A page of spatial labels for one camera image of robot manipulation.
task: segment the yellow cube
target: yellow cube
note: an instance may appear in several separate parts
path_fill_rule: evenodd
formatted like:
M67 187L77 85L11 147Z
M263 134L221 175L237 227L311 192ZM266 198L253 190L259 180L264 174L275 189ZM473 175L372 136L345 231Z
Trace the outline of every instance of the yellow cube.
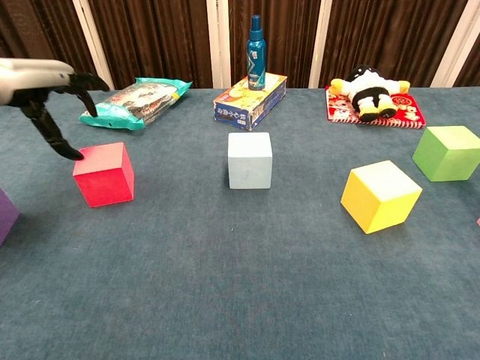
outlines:
M341 204L367 233L403 223L422 192L390 160L350 171Z

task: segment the plush penguin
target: plush penguin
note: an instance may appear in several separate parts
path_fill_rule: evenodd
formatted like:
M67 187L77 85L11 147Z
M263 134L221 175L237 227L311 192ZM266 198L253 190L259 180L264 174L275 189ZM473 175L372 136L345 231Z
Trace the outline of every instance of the plush penguin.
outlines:
M391 118L397 113L390 95L406 94L408 81L384 79L378 70L359 65L345 79L333 79L328 91L334 95L346 95L362 122L372 122L379 116Z

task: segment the red cube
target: red cube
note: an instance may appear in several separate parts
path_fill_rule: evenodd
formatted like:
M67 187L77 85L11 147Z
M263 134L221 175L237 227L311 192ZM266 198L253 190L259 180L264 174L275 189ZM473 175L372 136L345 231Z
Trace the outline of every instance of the red cube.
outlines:
M134 169L123 142L81 148L85 157L75 162L73 177L92 207L134 199Z

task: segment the plastic snack bag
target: plastic snack bag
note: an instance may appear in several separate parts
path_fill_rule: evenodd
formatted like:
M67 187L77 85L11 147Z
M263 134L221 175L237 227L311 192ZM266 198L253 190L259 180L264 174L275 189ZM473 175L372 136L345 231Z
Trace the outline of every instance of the plastic snack bag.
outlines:
M136 82L95 105L98 116L84 112L84 124L112 129L139 130L151 124L191 86L172 79L136 78Z

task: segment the blue carpet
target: blue carpet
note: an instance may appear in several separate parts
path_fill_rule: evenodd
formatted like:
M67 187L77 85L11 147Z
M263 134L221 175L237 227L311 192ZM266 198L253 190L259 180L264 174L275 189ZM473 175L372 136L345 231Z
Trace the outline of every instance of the blue carpet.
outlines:
M0 108L0 188L22 212L0 247L0 359L480 359L480 170L430 183L411 159L422 130L331 124L322 89L289 89L256 129L271 189L230 190L219 93L190 90L136 133L51 96L72 146L127 145L136 198L96 209L73 163ZM411 93L429 125L480 135L480 88ZM341 194L383 160L424 192L364 235Z

